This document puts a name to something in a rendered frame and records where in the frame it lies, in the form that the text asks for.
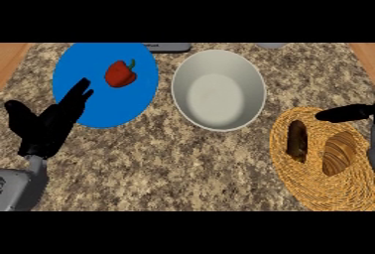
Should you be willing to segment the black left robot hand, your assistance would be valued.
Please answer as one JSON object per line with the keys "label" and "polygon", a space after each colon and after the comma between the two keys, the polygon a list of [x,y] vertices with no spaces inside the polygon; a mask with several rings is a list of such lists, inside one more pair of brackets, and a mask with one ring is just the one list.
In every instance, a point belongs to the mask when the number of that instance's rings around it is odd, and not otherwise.
{"label": "black left robot hand", "polygon": [[91,84],[85,77],[61,102],[52,104],[41,115],[21,101],[5,102],[10,128],[23,139],[18,151],[21,157],[39,156],[48,160],[58,154],[95,94]]}

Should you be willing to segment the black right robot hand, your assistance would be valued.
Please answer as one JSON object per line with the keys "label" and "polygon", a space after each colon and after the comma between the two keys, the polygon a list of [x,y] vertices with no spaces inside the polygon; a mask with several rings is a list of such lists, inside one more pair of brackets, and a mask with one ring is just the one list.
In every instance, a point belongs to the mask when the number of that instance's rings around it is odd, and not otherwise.
{"label": "black right robot hand", "polygon": [[374,116],[374,124],[371,127],[371,146],[368,150],[368,159],[375,167],[375,104],[352,104],[342,107],[327,109],[315,114],[315,118],[331,123],[342,123],[368,119]]}

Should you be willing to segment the light brown striped croissant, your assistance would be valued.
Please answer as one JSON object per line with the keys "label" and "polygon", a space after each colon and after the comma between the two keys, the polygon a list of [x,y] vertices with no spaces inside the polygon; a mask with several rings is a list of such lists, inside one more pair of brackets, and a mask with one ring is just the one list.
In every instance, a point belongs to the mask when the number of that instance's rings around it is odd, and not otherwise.
{"label": "light brown striped croissant", "polygon": [[324,147],[323,172],[333,177],[354,164],[356,159],[356,141],[349,131],[328,138]]}

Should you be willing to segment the dark brown croissant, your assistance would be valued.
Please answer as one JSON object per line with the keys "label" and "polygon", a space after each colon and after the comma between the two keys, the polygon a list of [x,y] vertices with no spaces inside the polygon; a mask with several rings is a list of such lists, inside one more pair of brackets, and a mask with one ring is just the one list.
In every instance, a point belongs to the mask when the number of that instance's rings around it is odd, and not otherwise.
{"label": "dark brown croissant", "polygon": [[302,163],[306,162],[308,132],[306,126],[300,120],[294,120],[289,126],[286,152],[296,161]]}

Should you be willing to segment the blue round placemat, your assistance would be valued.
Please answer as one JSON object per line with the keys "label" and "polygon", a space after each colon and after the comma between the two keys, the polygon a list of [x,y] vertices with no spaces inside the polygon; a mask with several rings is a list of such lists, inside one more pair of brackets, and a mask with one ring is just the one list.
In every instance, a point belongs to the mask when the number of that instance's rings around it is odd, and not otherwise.
{"label": "blue round placemat", "polygon": [[[105,72],[117,61],[135,61],[135,82],[114,88]],[[52,90],[61,102],[77,82],[92,82],[91,97],[79,123],[91,128],[111,128],[132,121],[150,106],[159,87],[159,66],[142,43],[76,43],[64,52],[54,71]]]}

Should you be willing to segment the woven wicker placemat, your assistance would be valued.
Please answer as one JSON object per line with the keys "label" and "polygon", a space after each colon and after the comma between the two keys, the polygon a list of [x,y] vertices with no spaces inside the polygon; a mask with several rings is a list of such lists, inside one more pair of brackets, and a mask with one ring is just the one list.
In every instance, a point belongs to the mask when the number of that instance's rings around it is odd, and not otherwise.
{"label": "woven wicker placemat", "polygon": [[[320,211],[375,211],[375,172],[367,150],[370,142],[349,122],[330,123],[315,119],[318,107],[296,107],[287,110],[271,131],[271,155],[284,185],[311,209]],[[287,154],[287,133],[290,123],[299,120],[306,126],[306,162],[296,161]],[[323,155],[327,139],[349,131],[356,144],[356,158],[351,167],[336,176],[323,172]]]}

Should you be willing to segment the white bowl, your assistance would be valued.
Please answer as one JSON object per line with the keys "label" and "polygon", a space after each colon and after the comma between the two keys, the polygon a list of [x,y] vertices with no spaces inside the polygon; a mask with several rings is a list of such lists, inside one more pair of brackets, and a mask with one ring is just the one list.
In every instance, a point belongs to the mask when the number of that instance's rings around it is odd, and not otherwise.
{"label": "white bowl", "polygon": [[187,120],[206,130],[231,132],[250,125],[268,100],[256,65],[237,53],[207,50],[176,69],[172,96]]}

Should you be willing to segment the red bell pepper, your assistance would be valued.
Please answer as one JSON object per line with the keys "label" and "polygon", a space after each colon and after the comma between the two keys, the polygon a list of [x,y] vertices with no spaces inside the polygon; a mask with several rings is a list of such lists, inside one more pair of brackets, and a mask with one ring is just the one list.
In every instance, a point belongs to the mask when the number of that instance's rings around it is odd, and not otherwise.
{"label": "red bell pepper", "polygon": [[114,88],[122,88],[131,85],[138,78],[138,74],[134,72],[135,61],[126,63],[126,61],[117,61],[113,63],[105,71],[105,82]]}

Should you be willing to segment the pale grey object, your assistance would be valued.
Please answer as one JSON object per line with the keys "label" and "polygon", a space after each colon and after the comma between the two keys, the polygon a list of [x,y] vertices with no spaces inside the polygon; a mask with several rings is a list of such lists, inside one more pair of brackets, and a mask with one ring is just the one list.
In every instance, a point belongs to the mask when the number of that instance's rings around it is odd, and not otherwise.
{"label": "pale grey object", "polygon": [[256,43],[256,45],[265,49],[280,49],[283,48],[289,43]]}

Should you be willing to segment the dark grey appliance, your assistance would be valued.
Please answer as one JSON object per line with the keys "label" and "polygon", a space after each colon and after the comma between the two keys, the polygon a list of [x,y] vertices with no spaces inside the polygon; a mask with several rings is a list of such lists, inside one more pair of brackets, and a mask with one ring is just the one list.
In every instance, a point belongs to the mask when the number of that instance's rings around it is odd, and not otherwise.
{"label": "dark grey appliance", "polygon": [[191,43],[145,43],[144,45],[154,54],[185,53],[193,47]]}

